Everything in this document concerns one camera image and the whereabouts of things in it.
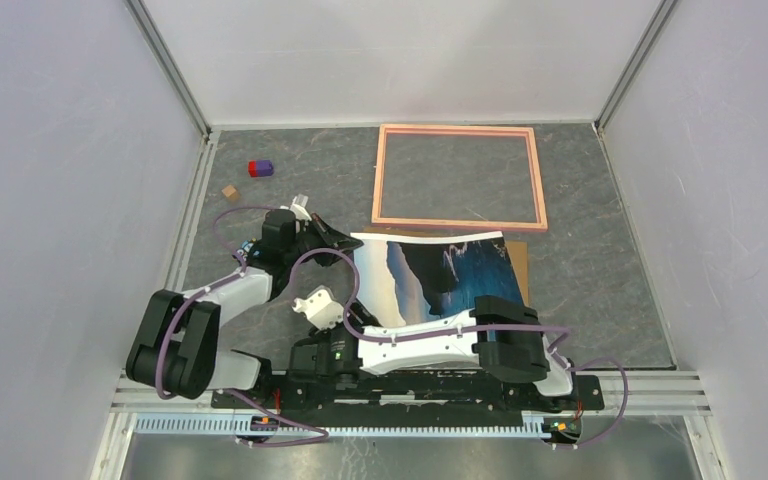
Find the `mountain sea photo print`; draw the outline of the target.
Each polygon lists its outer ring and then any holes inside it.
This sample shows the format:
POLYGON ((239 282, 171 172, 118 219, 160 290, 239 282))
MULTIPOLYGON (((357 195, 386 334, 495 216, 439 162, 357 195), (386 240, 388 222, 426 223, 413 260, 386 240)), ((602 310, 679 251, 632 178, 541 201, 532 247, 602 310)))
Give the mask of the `mountain sea photo print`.
POLYGON ((384 327, 450 317, 473 308, 479 296, 526 305, 500 232, 351 236, 364 242, 353 253, 360 277, 357 299, 384 327))

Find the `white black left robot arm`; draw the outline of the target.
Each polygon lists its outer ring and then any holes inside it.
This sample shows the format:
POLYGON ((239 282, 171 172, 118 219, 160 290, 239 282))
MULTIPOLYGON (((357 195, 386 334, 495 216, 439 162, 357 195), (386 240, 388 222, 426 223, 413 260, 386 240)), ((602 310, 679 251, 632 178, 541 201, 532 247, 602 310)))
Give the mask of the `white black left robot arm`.
POLYGON ((277 298, 294 267, 314 260, 330 266, 362 246, 315 213, 267 209, 261 234, 232 254, 237 268, 185 292, 152 294, 131 346, 125 374, 164 399, 195 399, 209 389, 220 361, 221 326, 277 298))

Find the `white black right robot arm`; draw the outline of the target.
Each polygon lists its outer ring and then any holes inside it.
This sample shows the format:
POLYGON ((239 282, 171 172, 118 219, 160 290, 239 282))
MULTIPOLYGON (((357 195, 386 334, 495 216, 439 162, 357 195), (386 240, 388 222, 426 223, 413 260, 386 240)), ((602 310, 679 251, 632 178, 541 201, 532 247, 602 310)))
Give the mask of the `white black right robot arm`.
POLYGON ((315 329, 291 353, 288 370, 300 377, 352 384, 362 376, 456 363, 478 366, 502 382, 532 384, 551 408, 578 393, 569 362, 547 339, 550 330, 536 312, 499 297, 480 296, 453 316, 401 327, 353 326, 326 289, 295 299, 292 308, 315 329))

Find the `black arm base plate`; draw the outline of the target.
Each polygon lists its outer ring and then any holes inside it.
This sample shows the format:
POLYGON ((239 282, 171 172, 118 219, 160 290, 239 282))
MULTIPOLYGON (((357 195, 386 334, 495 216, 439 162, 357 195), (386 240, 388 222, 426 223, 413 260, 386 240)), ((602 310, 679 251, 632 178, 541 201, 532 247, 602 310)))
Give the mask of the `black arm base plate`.
POLYGON ((382 376, 317 376, 287 370, 258 379, 247 396, 299 423, 318 427, 513 427, 525 412, 602 411, 601 385, 574 375, 571 393, 541 394, 482 370, 401 370, 382 376))

